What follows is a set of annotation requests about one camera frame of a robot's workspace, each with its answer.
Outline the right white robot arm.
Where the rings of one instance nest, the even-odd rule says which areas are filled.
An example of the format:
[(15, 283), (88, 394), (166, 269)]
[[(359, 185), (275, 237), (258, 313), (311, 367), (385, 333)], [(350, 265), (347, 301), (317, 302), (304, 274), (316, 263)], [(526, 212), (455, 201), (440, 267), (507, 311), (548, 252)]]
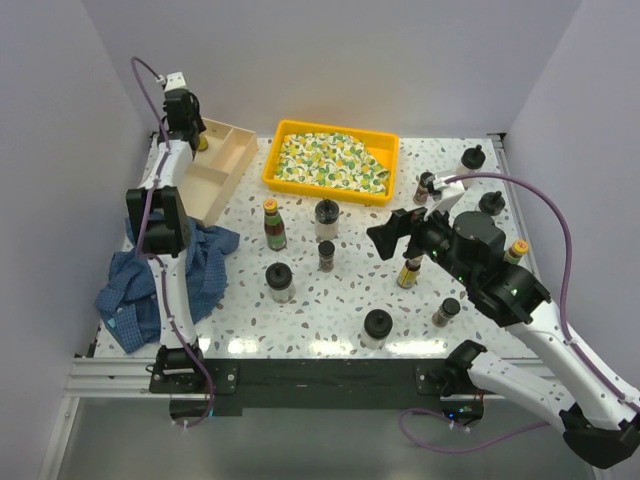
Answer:
[(639, 391), (624, 381), (562, 323), (549, 291), (525, 268), (504, 259), (505, 233), (479, 211), (451, 219), (419, 208), (392, 212), (368, 237), (383, 260), (407, 237), (405, 258), (428, 256), (465, 288), (475, 309), (524, 343), (553, 373), (547, 381), (472, 340), (445, 360), (442, 393), (473, 387), (495, 393), (544, 419), (568, 447), (599, 469), (630, 458), (639, 447)]

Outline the yellow-label bottle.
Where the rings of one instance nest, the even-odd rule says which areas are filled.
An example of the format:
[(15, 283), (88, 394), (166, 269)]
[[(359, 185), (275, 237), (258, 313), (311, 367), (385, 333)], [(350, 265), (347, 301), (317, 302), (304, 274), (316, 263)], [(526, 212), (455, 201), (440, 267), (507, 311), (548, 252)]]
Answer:
[(204, 121), (202, 119), (198, 119), (196, 122), (197, 125), (197, 131), (198, 131), (198, 146), (197, 146), (197, 150), (199, 152), (205, 151), (208, 149), (208, 140), (204, 134), (204, 132), (206, 131), (206, 126), (204, 124)]
[(420, 274), (423, 257), (406, 259), (397, 277), (397, 284), (403, 289), (412, 288)]

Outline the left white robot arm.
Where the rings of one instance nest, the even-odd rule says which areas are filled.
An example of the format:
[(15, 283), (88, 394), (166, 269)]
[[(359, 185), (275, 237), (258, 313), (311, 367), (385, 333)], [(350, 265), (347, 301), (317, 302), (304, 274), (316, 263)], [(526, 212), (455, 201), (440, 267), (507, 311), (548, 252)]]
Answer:
[(192, 230), (178, 184), (194, 160), (204, 124), (197, 98), (185, 86), (165, 87), (163, 108), (168, 130), (151, 149), (156, 158), (147, 178), (127, 191), (126, 205), (136, 254), (151, 269), (160, 316), (150, 391), (194, 394), (205, 390), (207, 368), (189, 306), (186, 263)]

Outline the green-label sauce bottle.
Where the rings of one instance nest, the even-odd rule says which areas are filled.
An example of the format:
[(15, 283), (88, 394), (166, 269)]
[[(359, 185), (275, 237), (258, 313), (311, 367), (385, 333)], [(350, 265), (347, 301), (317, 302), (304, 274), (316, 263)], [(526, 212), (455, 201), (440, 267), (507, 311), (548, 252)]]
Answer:
[(287, 238), (277, 201), (274, 198), (267, 198), (263, 202), (263, 210), (267, 245), (273, 251), (280, 251), (286, 247)]

